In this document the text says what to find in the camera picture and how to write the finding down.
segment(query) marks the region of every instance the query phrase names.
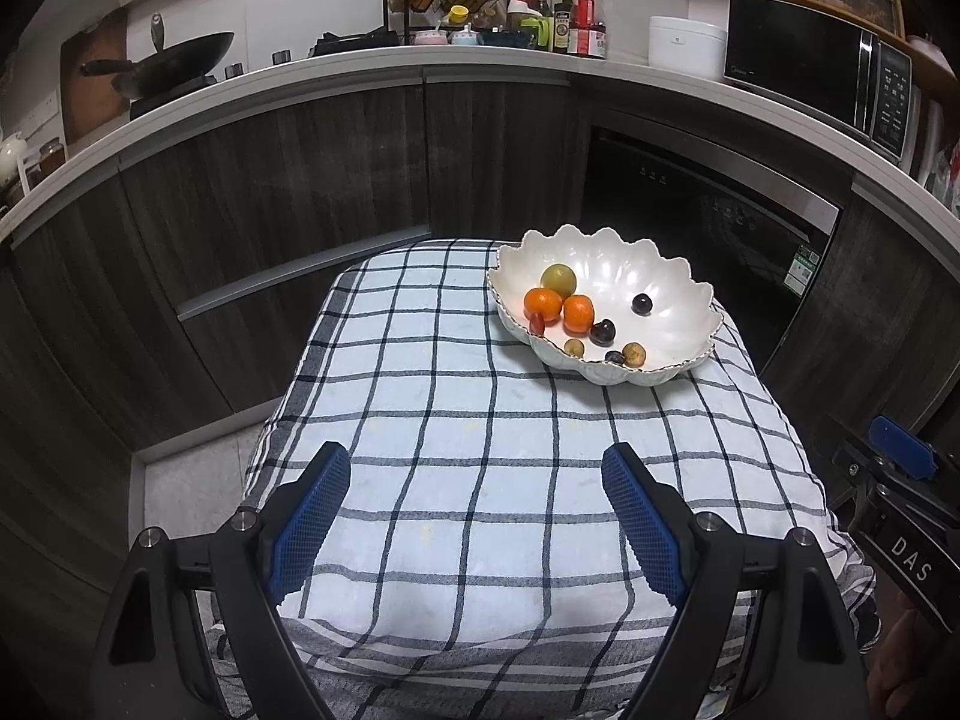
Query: black microwave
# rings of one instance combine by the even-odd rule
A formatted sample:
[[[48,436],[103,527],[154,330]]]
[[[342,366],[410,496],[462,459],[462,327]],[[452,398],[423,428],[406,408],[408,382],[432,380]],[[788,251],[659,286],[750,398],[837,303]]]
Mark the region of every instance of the black microwave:
[[[724,73],[891,161],[904,151],[910,57],[855,23],[783,0],[730,0]]]

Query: blue gripper pad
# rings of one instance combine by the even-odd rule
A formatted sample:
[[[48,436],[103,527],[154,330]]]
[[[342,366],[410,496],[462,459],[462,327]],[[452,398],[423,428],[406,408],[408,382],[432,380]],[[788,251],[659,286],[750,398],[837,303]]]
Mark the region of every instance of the blue gripper pad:
[[[870,423],[867,438],[912,479],[930,480],[937,472],[933,450],[886,416]]]
[[[650,475],[628,443],[604,452],[600,472],[647,584],[678,607],[693,581],[693,512],[677,490]]]
[[[263,507],[262,574],[275,604],[304,586],[349,486],[347,450],[325,442],[299,479],[278,487]]]

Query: countertop edge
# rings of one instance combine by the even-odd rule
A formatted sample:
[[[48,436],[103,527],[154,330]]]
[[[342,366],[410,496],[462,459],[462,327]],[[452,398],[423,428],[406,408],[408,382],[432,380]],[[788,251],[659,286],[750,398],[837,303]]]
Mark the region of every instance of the countertop edge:
[[[784,132],[803,138],[816,148],[827,151],[850,165],[861,175],[869,178],[889,199],[877,199],[880,209],[909,228],[912,235],[925,234],[928,240],[920,242],[937,256],[954,278],[960,280],[960,220],[940,204],[935,197],[887,162],[877,153],[854,141],[844,133],[819,122],[774,100],[767,100],[746,90],[683,76],[672,71],[657,70],[642,65],[600,62],[563,55],[530,52],[529,50],[495,49],[494,47],[392,47],[391,49],[362,50],[340,53],[316,59],[305,59],[222,81],[174,103],[158,108],[115,130],[92,146],[85,148],[76,157],[48,177],[37,189],[31,191],[16,206],[0,218],[0,242],[14,231],[48,201],[67,190],[80,177],[102,165],[131,146],[142,143],[162,132],[189,126],[191,119],[201,114],[225,107],[229,103],[248,98],[251,108],[264,95],[277,93],[284,88],[291,91],[311,82],[345,79],[362,74],[378,74],[384,71],[425,71],[428,68],[463,66],[488,68],[503,71],[546,71],[546,73],[593,76],[655,86],[699,100],[708,101],[750,116]],[[904,204],[905,213],[898,214],[896,201]],[[918,218],[928,230],[917,230],[911,217]]]

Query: blue textured pad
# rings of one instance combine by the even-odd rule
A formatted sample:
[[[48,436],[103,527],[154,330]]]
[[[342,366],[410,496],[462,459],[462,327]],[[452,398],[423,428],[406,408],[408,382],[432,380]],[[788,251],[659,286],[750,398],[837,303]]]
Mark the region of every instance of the blue textured pad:
[[[267,594],[275,604],[304,586],[349,486],[350,459],[347,450],[340,447],[330,456],[274,542]]]
[[[933,450],[886,416],[878,416],[870,423],[867,438],[913,479],[929,480],[937,472]]]
[[[604,452],[600,471],[604,492],[610,498],[647,584],[652,591],[665,595],[670,605],[678,607],[687,588],[680,571],[680,546],[673,533],[616,446]]]

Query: tablecloth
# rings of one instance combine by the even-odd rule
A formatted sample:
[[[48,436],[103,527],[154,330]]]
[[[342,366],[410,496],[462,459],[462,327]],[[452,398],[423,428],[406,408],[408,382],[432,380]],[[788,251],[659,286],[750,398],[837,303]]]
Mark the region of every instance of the tablecloth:
[[[280,607],[333,712],[570,717],[628,697],[673,610],[601,487],[618,440],[695,511],[760,536],[813,531],[870,643],[872,570],[836,531],[731,318],[695,370],[656,389],[600,388],[508,335],[485,282],[496,246],[422,242],[345,271],[246,471],[246,503],[261,506],[326,440],[352,457],[313,575]],[[738,600],[721,666],[750,603]],[[229,638],[210,644],[240,714]]]

